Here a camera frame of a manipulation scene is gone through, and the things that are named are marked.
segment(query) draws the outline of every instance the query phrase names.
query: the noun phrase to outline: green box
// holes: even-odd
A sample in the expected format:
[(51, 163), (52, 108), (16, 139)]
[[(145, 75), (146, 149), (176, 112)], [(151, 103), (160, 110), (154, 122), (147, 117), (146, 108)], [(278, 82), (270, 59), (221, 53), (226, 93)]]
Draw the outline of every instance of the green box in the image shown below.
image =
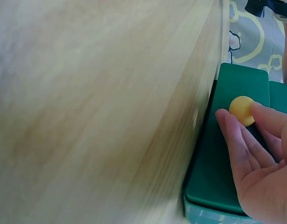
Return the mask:
[[(258, 223), (244, 213), (238, 202), (226, 142), (215, 119), (215, 112), (228, 109), (238, 96), (251, 97), (287, 113), (287, 85), (269, 81), (263, 70), (221, 65), (184, 181), (185, 216), (191, 223)], [(256, 126), (248, 130), (269, 151)]]

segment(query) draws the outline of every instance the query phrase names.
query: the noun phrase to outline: yellow ball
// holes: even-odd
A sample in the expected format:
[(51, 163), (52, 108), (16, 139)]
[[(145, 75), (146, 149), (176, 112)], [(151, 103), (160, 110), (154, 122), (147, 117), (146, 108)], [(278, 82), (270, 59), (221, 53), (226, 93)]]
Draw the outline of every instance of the yellow ball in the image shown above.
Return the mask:
[(251, 114), (251, 105), (253, 102), (253, 99), (250, 97), (237, 97), (231, 102), (228, 111), (233, 114), (242, 125), (248, 127), (254, 123), (254, 118)]

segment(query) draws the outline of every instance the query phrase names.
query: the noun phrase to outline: hand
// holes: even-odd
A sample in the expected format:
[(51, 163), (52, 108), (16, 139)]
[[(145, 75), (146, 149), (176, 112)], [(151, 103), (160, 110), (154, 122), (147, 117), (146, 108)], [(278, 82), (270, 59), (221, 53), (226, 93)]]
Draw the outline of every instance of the hand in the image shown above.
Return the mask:
[(239, 203), (265, 224), (287, 224), (287, 114), (252, 105), (252, 114), (272, 156), (227, 110), (216, 112), (226, 140)]

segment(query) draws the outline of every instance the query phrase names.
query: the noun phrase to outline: wooden surface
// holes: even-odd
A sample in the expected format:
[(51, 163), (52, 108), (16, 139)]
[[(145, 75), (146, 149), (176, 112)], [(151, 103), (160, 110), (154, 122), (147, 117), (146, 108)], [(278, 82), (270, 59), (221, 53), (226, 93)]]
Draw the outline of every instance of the wooden surface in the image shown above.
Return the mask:
[(184, 222), (223, 2), (0, 0), (0, 224)]

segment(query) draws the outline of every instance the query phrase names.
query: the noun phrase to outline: patterned fabric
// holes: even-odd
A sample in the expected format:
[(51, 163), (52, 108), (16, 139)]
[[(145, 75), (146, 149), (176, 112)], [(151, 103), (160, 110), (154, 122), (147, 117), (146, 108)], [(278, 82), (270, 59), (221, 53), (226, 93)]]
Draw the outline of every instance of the patterned fabric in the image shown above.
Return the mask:
[(230, 1), (228, 62), (266, 70), (270, 80), (282, 82), (283, 24), (268, 8), (264, 18), (246, 12), (246, 3)]

